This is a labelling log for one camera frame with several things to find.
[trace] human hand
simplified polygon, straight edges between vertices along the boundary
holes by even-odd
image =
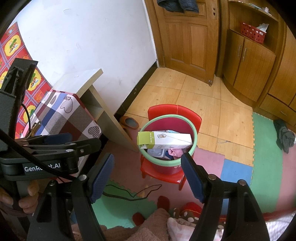
[[[28,186],[28,196],[21,198],[18,202],[24,213],[33,213],[38,205],[39,185],[37,180],[32,180]],[[13,205],[13,199],[9,194],[0,187],[0,202]]]

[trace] green bucket rim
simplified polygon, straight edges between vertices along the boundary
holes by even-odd
[[[161,115],[159,117],[156,117],[150,121],[148,121],[140,131],[143,131],[148,125],[150,125],[152,122],[154,121],[157,121],[159,119],[163,119],[163,118],[168,118],[168,117],[174,117],[174,118],[179,118],[179,119],[182,119],[184,121],[186,121],[192,128],[193,130],[193,133],[194,133],[194,141],[193,141],[193,144],[192,144],[192,147],[191,149],[189,150],[189,154],[192,156],[192,154],[194,153],[195,149],[196,149],[196,146],[197,146],[197,131],[196,131],[196,128],[194,126],[194,124],[189,120],[187,119],[186,117],[184,116],[181,116],[181,115]],[[141,149],[140,146],[139,146],[139,149],[140,149],[140,152],[141,154],[147,159],[149,160],[150,162],[156,164],[156,165],[159,165],[159,166],[163,166],[163,167],[174,167],[174,166],[178,166],[178,165],[181,165],[181,158],[179,159],[176,159],[176,160],[173,160],[173,161],[163,161],[163,160],[159,160],[153,156],[150,156],[144,149]]]

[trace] red bucket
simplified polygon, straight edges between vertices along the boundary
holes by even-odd
[[[148,122],[141,131],[162,131],[162,130],[172,130],[179,133],[186,133],[191,135],[193,146],[190,149],[189,153],[193,156],[194,150],[196,148],[197,143],[197,132],[192,124],[187,118],[179,115],[164,115],[157,117],[150,122]],[[178,173],[182,170],[181,168],[181,159],[173,160],[173,161],[163,161],[156,159],[152,156],[149,156],[146,153],[146,157],[141,156],[142,158],[146,158],[151,162],[153,168],[162,174],[172,175]]]

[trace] cabinet door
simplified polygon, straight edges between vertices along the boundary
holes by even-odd
[[[274,65],[275,54],[256,42],[245,39],[234,88],[257,101]]]
[[[230,29],[227,30],[226,51],[223,65],[223,75],[233,85],[239,61],[242,55],[244,37],[236,34]]]
[[[289,105],[296,93],[296,39],[287,27],[286,45],[279,71],[269,91]]]

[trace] red patterned poster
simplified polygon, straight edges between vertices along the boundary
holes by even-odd
[[[24,58],[32,60],[22,36],[18,29],[17,23],[12,25],[0,40],[0,88],[4,77],[15,58]],[[46,92],[51,89],[38,68],[35,69],[28,90],[26,90],[24,105],[30,115],[34,112],[36,106],[40,103]],[[28,122],[25,110],[21,107],[15,132],[15,138],[19,138]]]

